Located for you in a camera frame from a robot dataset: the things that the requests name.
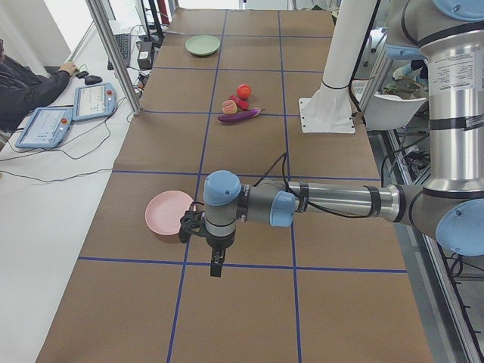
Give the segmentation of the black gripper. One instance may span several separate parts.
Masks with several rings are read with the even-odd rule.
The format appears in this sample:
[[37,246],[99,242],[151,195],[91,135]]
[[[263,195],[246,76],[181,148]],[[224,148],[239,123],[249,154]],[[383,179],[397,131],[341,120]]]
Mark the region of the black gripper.
[[225,251],[234,243],[236,225],[234,222],[229,225],[214,225],[206,222],[205,227],[206,241],[212,247],[210,276],[220,278],[225,261]]

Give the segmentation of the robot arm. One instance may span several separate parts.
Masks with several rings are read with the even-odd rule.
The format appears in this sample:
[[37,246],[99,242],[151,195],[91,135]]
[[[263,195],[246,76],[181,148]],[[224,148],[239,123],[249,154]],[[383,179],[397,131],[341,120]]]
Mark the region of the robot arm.
[[262,181],[242,185],[222,170],[205,181],[201,231],[210,273],[222,273],[237,221],[287,227],[296,213],[381,217],[410,225],[464,256],[483,253],[483,3],[394,1],[390,57],[427,59],[431,176],[421,186],[344,187]]

